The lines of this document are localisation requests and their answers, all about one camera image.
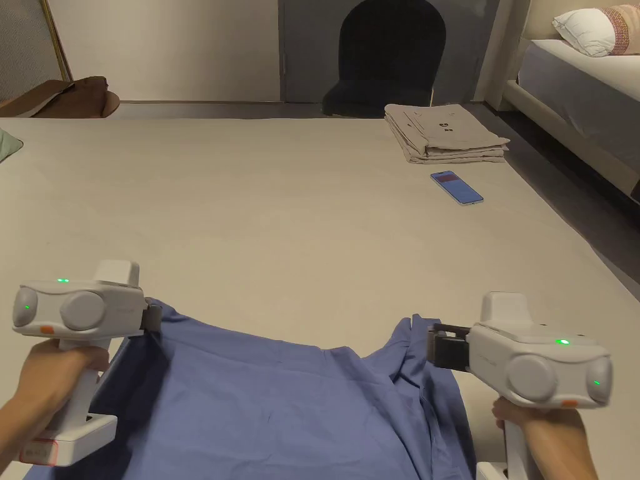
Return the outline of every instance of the white pillow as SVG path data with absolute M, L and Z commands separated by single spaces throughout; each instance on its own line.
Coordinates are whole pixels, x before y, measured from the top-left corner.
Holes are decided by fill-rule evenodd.
M 574 10 L 554 18 L 554 27 L 573 48 L 590 57 L 609 55 L 616 46 L 616 31 L 598 8 Z

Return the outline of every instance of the gray door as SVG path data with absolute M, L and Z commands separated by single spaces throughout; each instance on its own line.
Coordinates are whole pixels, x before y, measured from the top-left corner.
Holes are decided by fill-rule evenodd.
M 280 0 L 285 101 L 320 103 L 338 81 L 340 27 L 362 0 Z
M 338 81 L 338 40 L 342 22 L 362 0 L 279 1 L 285 70 L 282 97 L 287 102 L 321 102 Z M 434 103 L 470 101 L 500 2 L 429 1 L 447 24 L 447 46 L 434 86 Z

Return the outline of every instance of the green cloth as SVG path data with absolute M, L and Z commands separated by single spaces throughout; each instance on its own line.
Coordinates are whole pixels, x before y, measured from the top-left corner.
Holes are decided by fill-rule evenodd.
M 0 163 L 23 146 L 23 142 L 0 129 Z

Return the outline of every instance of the label sticker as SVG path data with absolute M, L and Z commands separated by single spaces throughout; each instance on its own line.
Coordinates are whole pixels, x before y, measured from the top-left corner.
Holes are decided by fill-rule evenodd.
M 55 440 L 35 438 L 20 451 L 19 459 L 23 463 L 53 467 L 58 461 L 58 443 Z

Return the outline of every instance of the bed frame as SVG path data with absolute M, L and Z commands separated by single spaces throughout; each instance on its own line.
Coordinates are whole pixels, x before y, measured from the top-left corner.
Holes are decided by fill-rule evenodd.
M 494 51 L 484 99 L 496 110 L 517 109 L 586 164 L 640 204 L 640 172 L 583 137 L 556 112 L 519 87 L 516 78 L 531 40 L 560 39 L 552 25 L 558 15 L 578 8 L 614 6 L 621 0 L 503 0 L 502 18 L 492 34 Z

